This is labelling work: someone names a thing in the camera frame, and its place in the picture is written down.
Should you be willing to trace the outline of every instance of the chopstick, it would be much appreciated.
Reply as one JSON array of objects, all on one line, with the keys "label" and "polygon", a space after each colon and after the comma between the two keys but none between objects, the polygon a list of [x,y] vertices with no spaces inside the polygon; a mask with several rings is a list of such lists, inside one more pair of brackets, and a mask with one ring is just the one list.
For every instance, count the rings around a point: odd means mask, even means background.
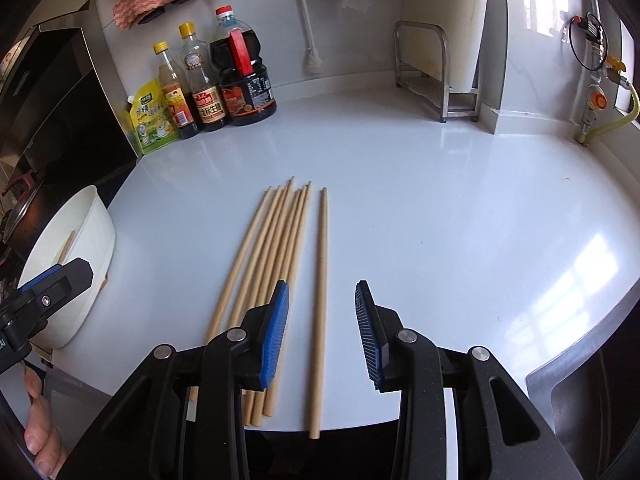
[{"label": "chopstick", "polygon": [[[252,286],[252,294],[249,298],[248,307],[253,308],[254,306],[260,306],[265,303],[265,297],[267,295],[267,288],[262,286],[264,280],[267,277],[267,273],[269,272],[266,268],[267,259],[269,257],[269,253],[271,252],[271,243],[273,242],[273,236],[275,233],[276,225],[278,224],[278,219],[282,212],[284,206],[284,199],[286,198],[287,191],[289,190],[289,185],[283,190],[278,200],[278,205],[276,206],[276,212],[274,213],[273,218],[271,219],[271,223],[269,225],[269,231],[267,232],[267,238],[265,240],[264,245],[262,246],[262,251],[260,252],[260,260],[258,261],[258,267],[254,273],[254,285]],[[244,424],[248,426],[251,424],[251,416],[254,410],[254,398],[255,392],[252,390],[247,391],[244,396],[244,405],[242,407],[242,420]]]},{"label": "chopstick", "polygon": [[[289,244],[287,246],[287,253],[283,263],[282,272],[285,275],[285,280],[289,284],[289,311],[291,305],[293,305],[293,297],[296,289],[296,279],[298,277],[298,267],[300,262],[300,254],[302,253],[302,240],[305,233],[306,216],[308,212],[309,201],[311,197],[311,185],[309,182],[300,190],[299,202],[296,207],[296,215],[293,220],[294,228],[291,231]],[[280,357],[278,359],[278,366],[276,367],[276,376],[271,381],[269,388],[267,389],[266,398],[264,401],[263,414],[266,416],[273,416],[276,410],[276,400],[278,398],[278,387],[280,384],[280,375],[282,373],[282,354],[284,350],[284,340],[280,348]]]},{"label": "chopstick", "polygon": [[258,237],[255,241],[254,249],[251,253],[251,256],[249,257],[249,263],[247,263],[246,270],[244,271],[244,277],[242,278],[240,289],[238,291],[238,295],[236,296],[236,302],[234,303],[233,309],[231,310],[231,316],[229,317],[229,328],[238,326],[238,323],[240,323],[240,316],[242,316],[242,307],[244,306],[244,300],[246,299],[249,287],[252,285],[252,277],[254,276],[255,266],[258,263],[260,252],[263,250],[264,240],[269,229],[269,224],[271,223],[271,219],[273,218],[273,214],[275,213],[276,207],[278,205],[278,199],[280,198],[281,192],[282,189],[280,188],[280,186],[278,186],[278,189],[276,189],[276,191],[273,193],[273,198],[271,199],[271,204],[267,211],[267,215],[262,222],[260,232],[258,232]]},{"label": "chopstick", "polygon": [[326,277],[328,245],[328,196],[320,194],[318,262],[316,263],[316,311],[314,313],[314,347],[310,377],[309,438],[320,438],[322,387],[324,385],[324,341],[326,336]]},{"label": "chopstick", "polygon": [[285,188],[284,198],[282,199],[282,206],[278,212],[278,222],[276,223],[275,231],[273,232],[273,239],[269,248],[269,254],[265,263],[265,273],[262,283],[260,284],[259,297],[262,298],[262,303],[265,304],[270,299],[273,287],[271,286],[272,276],[274,275],[274,265],[278,254],[278,248],[280,247],[280,239],[283,234],[284,222],[289,211],[289,199],[295,180],[293,177],[289,180],[287,187]]},{"label": "chopstick", "polygon": [[[293,219],[296,215],[296,207],[297,202],[300,197],[300,193],[302,190],[297,190],[294,193],[293,199],[290,202],[290,205],[286,207],[287,212],[282,211],[282,215],[280,216],[280,222],[278,222],[278,227],[280,228],[280,240],[277,241],[274,239],[272,250],[275,254],[274,262],[271,265],[271,276],[268,285],[268,294],[274,289],[278,280],[282,278],[282,264],[284,262],[284,258],[287,253],[287,245],[289,243],[289,239],[291,236],[291,231],[293,227]],[[266,390],[262,392],[257,392],[254,397],[254,408],[252,411],[251,424],[252,426],[261,426],[262,425],[262,410],[264,409],[264,401],[266,396]]]},{"label": "chopstick", "polygon": [[[244,234],[244,239],[240,244],[240,248],[236,253],[236,259],[231,265],[231,270],[229,270],[229,274],[226,277],[226,282],[222,291],[220,292],[220,296],[218,298],[218,303],[216,304],[216,308],[214,310],[213,318],[211,319],[211,323],[209,325],[209,331],[207,332],[206,341],[208,343],[215,336],[218,335],[218,328],[220,326],[220,321],[224,316],[226,310],[226,304],[229,302],[229,298],[231,297],[231,293],[234,290],[234,285],[236,284],[236,280],[238,279],[238,273],[240,272],[240,267],[244,262],[244,258],[249,249],[249,245],[254,239],[255,230],[258,227],[260,220],[262,219],[262,214],[264,213],[264,209],[268,204],[269,198],[271,197],[271,187],[264,193],[262,200],[260,200],[260,204],[258,208],[255,210],[254,217],[249,224],[246,233]],[[197,388],[191,389],[191,400],[196,400],[198,398],[198,390]]]},{"label": "chopstick", "polygon": [[74,229],[69,233],[69,236],[66,238],[65,244],[62,246],[62,250],[60,251],[60,256],[58,257],[58,260],[56,262],[57,264],[62,265],[62,262],[65,261],[66,255],[68,254],[69,249],[71,248],[71,243],[74,241],[75,237],[76,237],[76,230]]}]

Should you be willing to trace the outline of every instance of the white bowl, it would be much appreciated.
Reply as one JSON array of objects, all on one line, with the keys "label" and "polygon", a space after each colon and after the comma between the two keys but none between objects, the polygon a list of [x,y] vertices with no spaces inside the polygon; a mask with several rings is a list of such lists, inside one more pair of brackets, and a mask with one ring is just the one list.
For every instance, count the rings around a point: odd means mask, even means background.
[{"label": "white bowl", "polygon": [[31,250],[18,286],[58,262],[71,231],[76,233],[61,263],[75,258],[88,261],[94,280],[88,290],[51,316],[47,327],[31,339],[43,349],[63,347],[76,334],[100,292],[111,263],[116,233],[95,186],[78,191],[49,221]]}]

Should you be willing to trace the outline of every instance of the human hand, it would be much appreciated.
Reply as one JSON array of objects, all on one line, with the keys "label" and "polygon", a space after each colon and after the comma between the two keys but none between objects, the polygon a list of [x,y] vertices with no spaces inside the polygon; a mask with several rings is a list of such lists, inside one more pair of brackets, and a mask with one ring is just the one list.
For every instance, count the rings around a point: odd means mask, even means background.
[{"label": "human hand", "polygon": [[65,463],[66,451],[60,434],[51,421],[49,401],[40,394],[42,381],[29,367],[25,368],[24,385],[31,398],[24,440],[27,449],[35,455],[34,463],[41,475],[55,479]]}]

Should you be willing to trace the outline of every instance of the dish rack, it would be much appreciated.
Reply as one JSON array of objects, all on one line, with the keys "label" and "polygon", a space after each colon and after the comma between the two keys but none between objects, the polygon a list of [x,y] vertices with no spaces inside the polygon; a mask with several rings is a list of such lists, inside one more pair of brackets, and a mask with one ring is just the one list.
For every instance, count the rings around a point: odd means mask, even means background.
[{"label": "dish rack", "polygon": [[[425,73],[420,77],[402,78],[400,29],[403,27],[425,28],[438,35],[442,47],[442,81]],[[453,92],[451,90],[449,85],[451,70],[449,40],[447,39],[447,33],[441,26],[422,22],[396,22],[394,25],[394,50],[396,56],[396,86],[398,88],[406,88],[414,94],[424,97],[426,103],[439,115],[441,123],[446,123],[450,117],[469,117],[473,122],[478,121],[481,102],[479,68],[476,67],[476,76],[470,92]]]}]

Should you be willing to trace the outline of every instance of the white countertop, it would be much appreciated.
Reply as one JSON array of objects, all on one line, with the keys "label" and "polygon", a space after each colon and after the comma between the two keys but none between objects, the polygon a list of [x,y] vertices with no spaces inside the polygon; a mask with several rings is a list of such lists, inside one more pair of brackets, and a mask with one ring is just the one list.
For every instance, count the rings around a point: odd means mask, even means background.
[{"label": "white countertop", "polygon": [[[329,94],[145,156],[109,208],[108,285],[54,363],[112,394],[155,345],[201,345],[262,193],[291,175],[329,190],[323,429],[398,417],[367,377],[358,280],[436,345],[486,346],[525,389],[640,277],[640,215],[587,149],[439,124],[397,89]],[[304,429],[316,192],[267,430]]]}]

